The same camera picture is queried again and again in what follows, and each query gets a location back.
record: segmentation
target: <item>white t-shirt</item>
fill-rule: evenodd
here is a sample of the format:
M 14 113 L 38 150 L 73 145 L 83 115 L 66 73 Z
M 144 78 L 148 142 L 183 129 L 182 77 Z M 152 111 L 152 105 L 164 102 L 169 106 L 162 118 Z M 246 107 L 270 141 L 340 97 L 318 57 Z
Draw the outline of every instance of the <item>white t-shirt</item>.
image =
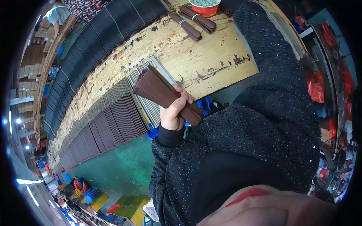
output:
M 49 10 L 45 17 L 51 22 L 53 25 L 59 21 L 59 25 L 63 25 L 68 16 L 70 15 L 69 11 L 65 6 L 57 6 Z

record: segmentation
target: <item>black sleeve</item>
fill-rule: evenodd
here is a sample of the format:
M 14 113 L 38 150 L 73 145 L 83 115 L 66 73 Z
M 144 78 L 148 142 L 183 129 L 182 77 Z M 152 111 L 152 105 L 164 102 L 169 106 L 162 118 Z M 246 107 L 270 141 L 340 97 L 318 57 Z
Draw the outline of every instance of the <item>black sleeve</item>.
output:
M 160 123 L 157 140 L 162 146 L 173 148 L 176 145 L 181 144 L 184 140 L 185 129 L 186 127 L 184 125 L 184 127 L 179 131 L 171 131 L 163 128 Z

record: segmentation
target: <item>rubber band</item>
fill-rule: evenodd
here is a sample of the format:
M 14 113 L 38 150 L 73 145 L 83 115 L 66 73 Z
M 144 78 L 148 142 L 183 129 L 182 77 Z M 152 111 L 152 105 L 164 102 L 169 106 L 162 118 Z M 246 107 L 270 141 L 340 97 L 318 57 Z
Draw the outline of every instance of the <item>rubber band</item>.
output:
M 195 14 L 193 17 L 192 17 L 192 22 L 194 21 L 194 18 L 195 18 L 195 16 L 197 16 L 197 15 L 199 15 L 198 13 L 197 14 Z
M 178 22 L 178 24 L 181 26 L 181 24 L 182 24 L 183 22 L 185 22 L 185 20 L 182 20 L 182 21 Z

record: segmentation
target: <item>factory floor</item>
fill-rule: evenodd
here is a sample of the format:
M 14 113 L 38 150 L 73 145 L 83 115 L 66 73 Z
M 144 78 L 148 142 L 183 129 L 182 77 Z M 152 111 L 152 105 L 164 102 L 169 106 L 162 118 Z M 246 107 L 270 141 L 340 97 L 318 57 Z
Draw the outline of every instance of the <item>factory floor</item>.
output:
M 231 104 L 246 88 L 250 79 L 249 77 L 210 96 L 215 102 Z M 110 197 L 101 208 L 105 213 L 122 195 L 150 197 L 148 185 L 152 167 L 151 141 L 142 136 L 89 159 L 65 173 L 71 178 L 83 177 L 91 187 L 105 192 Z

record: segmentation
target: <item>bundle of brown straps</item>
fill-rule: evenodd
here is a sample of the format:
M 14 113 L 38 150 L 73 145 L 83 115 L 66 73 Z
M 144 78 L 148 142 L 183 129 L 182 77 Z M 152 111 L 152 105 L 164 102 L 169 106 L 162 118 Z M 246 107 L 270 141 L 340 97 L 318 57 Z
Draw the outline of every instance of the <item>bundle of brown straps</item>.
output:
M 133 93 L 168 108 L 181 94 L 152 66 L 142 71 L 133 86 Z M 179 116 L 190 125 L 197 126 L 201 121 L 202 110 L 193 104 L 186 103 Z
M 180 7 L 180 14 L 195 22 L 208 34 L 213 33 L 216 29 L 216 24 L 213 21 L 203 17 L 202 15 L 192 11 L 192 9 L 189 9 L 185 6 Z M 193 26 L 187 23 L 179 15 L 175 13 L 168 13 L 168 15 L 186 31 L 186 33 L 190 36 L 192 40 L 198 41 L 202 38 L 200 32 L 198 32 Z
M 168 15 L 186 31 L 186 33 L 190 36 L 192 40 L 198 41 L 202 38 L 200 32 L 194 29 L 193 26 L 187 23 L 179 15 L 175 13 L 168 13 Z
M 213 21 L 207 19 L 206 17 L 203 17 L 198 13 L 195 13 L 194 11 L 185 6 L 180 7 L 180 14 L 195 22 L 208 34 L 213 33 L 216 29 L 216 24 Z

